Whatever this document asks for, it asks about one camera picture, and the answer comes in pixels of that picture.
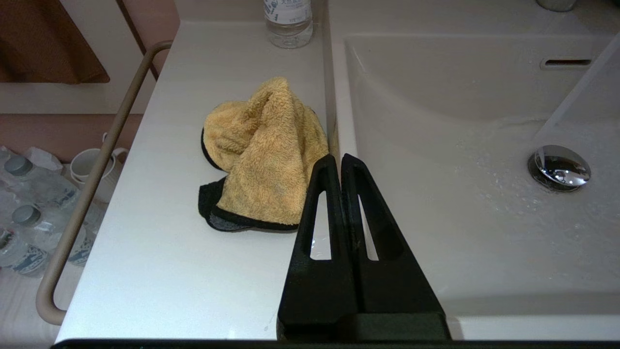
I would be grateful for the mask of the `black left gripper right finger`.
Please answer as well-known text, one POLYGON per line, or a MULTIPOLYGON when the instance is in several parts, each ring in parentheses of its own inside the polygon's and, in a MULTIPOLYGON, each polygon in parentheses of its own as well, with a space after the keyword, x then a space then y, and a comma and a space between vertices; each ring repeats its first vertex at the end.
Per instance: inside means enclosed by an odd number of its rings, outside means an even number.
POLYGON ((450 340, 445 312, 365 163, 345 154, 341 184, 358 307, 341 318, 341 336, 450 340))

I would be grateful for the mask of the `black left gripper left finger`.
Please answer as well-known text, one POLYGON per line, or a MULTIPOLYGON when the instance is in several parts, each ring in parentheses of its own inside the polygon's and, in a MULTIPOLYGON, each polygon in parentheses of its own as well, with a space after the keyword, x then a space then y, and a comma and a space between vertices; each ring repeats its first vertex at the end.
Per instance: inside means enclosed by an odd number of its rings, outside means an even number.
POLYGON ((335 158, 312 170, 279 303, 280 340, 337 340, 341 318, 358 311, 335 158), (310 256, 319 196, 326 194, 330 260, 310 256))

